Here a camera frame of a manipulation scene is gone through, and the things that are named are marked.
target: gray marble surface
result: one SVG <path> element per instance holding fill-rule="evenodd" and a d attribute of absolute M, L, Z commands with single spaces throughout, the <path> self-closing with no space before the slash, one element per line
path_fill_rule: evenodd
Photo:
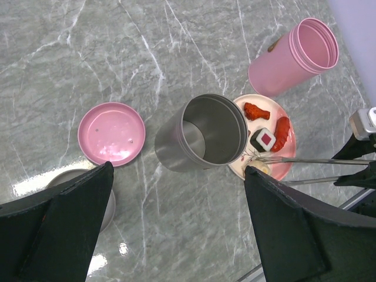
<path fill-rule="evenodd" d="M 0 3 L 0 204 L 44 189 L 58 173 L 92 167 L 77 141 L 93 106 L 134 107 L 147 138 L 116 168 L 117 209 L 98 238 L 87 281 L 234 281 L 260 263 L 243 184 L 227 167 L 173 173 L 158 162 L 158 128 L 191 97 L 254 93 L 249 63 L 305 17 L 340 44 L 335 69 L 279 96 L 300 157 L 331 157 L 368 106 L 324 0 L 14 0 Z M 294 165 L 287 179 L 352 173 Z M 359 189 L 297 189 L 340 205 Z"/>

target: pink cup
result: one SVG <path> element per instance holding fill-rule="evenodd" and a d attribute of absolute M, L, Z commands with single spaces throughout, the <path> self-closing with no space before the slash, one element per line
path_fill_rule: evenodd
<path fill-rule="evenodd" d="M 273 97 L 333 68 L 338 62 L 338 44 L 323 22 L 303 19 L 273 43 L 248 69 L 257 93 Z"/>

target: sticker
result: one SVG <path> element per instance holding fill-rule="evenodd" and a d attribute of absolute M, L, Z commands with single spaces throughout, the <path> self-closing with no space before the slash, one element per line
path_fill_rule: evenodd
<path fill-rule="evenodd" d="M 280 40 L 281 38 L 279 38 L 277 41 L 275 41 L 272 45 L 269 46 L 268 48 L 268 52 L 270 53 L 271 51 L 273 51 L 273 49 L 277 46 L 277 43 L 278 41 Z"/>

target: stainless steel cup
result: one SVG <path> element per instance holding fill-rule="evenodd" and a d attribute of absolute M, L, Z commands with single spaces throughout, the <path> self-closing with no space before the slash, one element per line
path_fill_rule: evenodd
<path fill-rule="evenodd" d="M 239 107 L 217 94 L 186 103 L 157 132 L 155 152 L 174 172 L 209 169 L 235 161 L 247 145 L 247 123 Z"/>

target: pink lid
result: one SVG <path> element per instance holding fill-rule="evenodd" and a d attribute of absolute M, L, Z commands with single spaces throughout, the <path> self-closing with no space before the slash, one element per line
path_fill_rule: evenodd
<path fill-rule="evenodd" d="M 145 126 L 140 115 L 122 103 L 103 103 L 86 113 L 78 127 L 78 143 L 85 156 L 101 165 L 129 163 L 145 142 Z"/>

